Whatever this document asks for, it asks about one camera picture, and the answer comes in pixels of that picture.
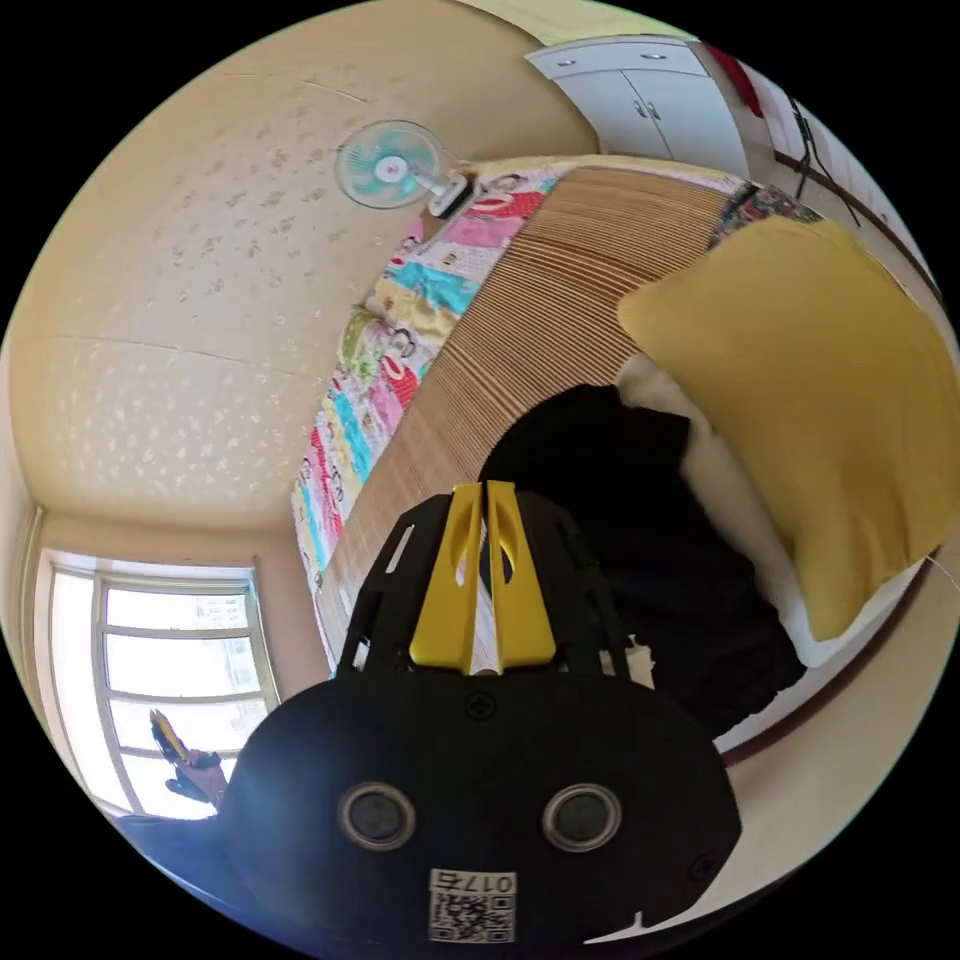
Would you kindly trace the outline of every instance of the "hand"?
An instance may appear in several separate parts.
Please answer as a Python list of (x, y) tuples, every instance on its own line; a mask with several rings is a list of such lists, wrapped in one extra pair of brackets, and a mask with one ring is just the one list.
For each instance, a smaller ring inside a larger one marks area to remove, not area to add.
[(223, 799), (223, 791), (227, 789), (227, 778), (223, 775), (219, 763), (215, 767), (207, 767), (206, 770), (196, 767), (196, 762), (202, 756), (203, 754), (199, 750), (188, 750), (189, 762), (178, 762), (177, 768), (194, 786), (199, 787), (203, 791), (203, 795), (219, 810), (220, 801)]

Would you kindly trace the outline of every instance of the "yellow bracket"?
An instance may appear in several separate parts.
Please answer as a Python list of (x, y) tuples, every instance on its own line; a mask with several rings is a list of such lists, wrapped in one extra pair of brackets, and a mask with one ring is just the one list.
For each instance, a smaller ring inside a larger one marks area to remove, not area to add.
[[(487, 536), (500, 671), (546, 665), (557, 647), (512, 483), (491, 480), (487, 484)], [(501, 550), (513, 571), (509, 583)]]
[[(470, 672), (482, 514), (482, 484), (454, 487), (443, 539), (410, 644), (410, 658), (419, 667)], [(458, 582), (461, 563), (463, 578)]]
[[(487, 484), (490, 580), (501, 672), (545, 666), (557, 648), (512, 483)], [(483, 487), (454, 487), (447, 522), (410, 644), (418, 667), (469, 673), (477, 614)], [(501, 550), (510, 560), (510, 582)], [(463, 575), (458, 579), (458, 571)]]

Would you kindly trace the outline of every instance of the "black clothing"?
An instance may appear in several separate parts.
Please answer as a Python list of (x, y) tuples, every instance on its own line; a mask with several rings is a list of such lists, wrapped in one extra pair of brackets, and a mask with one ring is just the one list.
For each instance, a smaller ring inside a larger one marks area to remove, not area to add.
[[(657, 690), (718, 737), (804, 673), (753, 564), (714, 530), (680, 474), (690, 423), (578, 386), (501, 437), (480, 481), (566, 509), (606, 576), (628, 634), (649, 646)], [(488, 551), (481, 576), (490, 590)]]

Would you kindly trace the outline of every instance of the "window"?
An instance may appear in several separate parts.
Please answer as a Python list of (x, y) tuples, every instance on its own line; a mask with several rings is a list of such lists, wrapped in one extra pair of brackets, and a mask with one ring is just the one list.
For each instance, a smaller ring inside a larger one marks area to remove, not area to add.
[(56, 706), (76, 768), (105, 807), (184, 819), (211, 813), (167, 789), (174, 771), (153, 740), (151, 709), (189, 748), (216, 750), (229, 778), (276, 706), (252, 573), (229, 573), (134, 576), (53, 564)]

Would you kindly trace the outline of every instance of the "window frame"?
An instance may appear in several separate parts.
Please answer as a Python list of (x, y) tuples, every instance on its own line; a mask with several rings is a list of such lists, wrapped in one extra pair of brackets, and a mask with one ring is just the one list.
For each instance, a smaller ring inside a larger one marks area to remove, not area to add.
[[(270, 664), (270, 657), (267, 652), (267, 645), (263, 634), (263, 623), (260, 617), (260, 603), (256, 588), (255, 572), (250, 568), (237, 568), (235, 577), (223, 576), (223, 569), (217, 569), (216, 574), (211, 571), (209, 578), (201, 576), (174, 576), (169, 574), (145, 574), (145, 573), (124, 573), (114, 569), (102, 569), (102, 562), (97, 562), (92, 568), (79, 566), (66, 562), (59, 558), (51, 558), (51, 577), (50, 593), (48, 598), (48, 631), (47, 640), (50, 645), (49, 663), (51, 669), (51, 679), (53, 681), (53, 695), (57, 705), (57, 713), (61, 718), (61, 728), (63, 729), (65, 739), (69, 744), (69, 734), (63, 726), (62, 711), (59, 703), (58, 680), (56, 671), (53, 670), (53, 592), (57, 582), (57, 576), (64, 574), (71, 577), (82, 577), (93, 581), (93, 598), (90, 610), (90, 657), (93, 668), (93, 687), (96, 700), (97, 713), (100, 717), (100, 726), (106, 742), (107, 752), (113, 762), (117, 778), (123, 794), (130, 806), (130, 812), (143, 815), (145, 810), (137, 792), (133, 787), (130, 776), (127, 773), (123, 758), (139, 757), (150, 760), (162, 760), (163, 754), (159, 748), (144, 749), (140, 747), (124, 747), (120, 744), (116, 725), (113, 720), (113, 713), (110, 709), (111, 700), (121, 700), (128, 703), (149, 703), (149, 704), (220, 704), (220, 703), (238, 703), (253, 700), (263, 700), (266, 702), (267, 713), (274, 710), (280, 703), (276, 683), (273, 677), (273, 669)], [(154, 629), (139, 627), (120, 627), (107, 623), (107, 597), (111, 588), (125, 590), (136, 590), (140, 593), (160, 593), (166, 595), (189, 594), (193, 596), (239, 596), (244, 597), (244, 603), (247, 612), (247, 626), (238, 629), (211, 629), (211, 630), (177, 630), (177, 629)], [(108, 634), (114, 636), (144, 637), (148, 639), (162, 640), (165, 638), (179, 639), (235, 639), (249, 638), (250, 649), (253, 655), (254, 668), (256, 670), (256, 679), (258, 689), (247, 693), (225, 694), (208, 697), (170, 697), (154, 696), (151, 694), (138, 694), (130, 691), (114, 690), (110, 686), (109, 673), (106, 656), (106, 637)], [(224, 760), (236, 758), (240, 751), (236, 749), (218, 750)], [(83, 783), (86, 792), (93, 796), (88, 785), (84, 781), (82, 771), (76, 766), (75, 775)]]

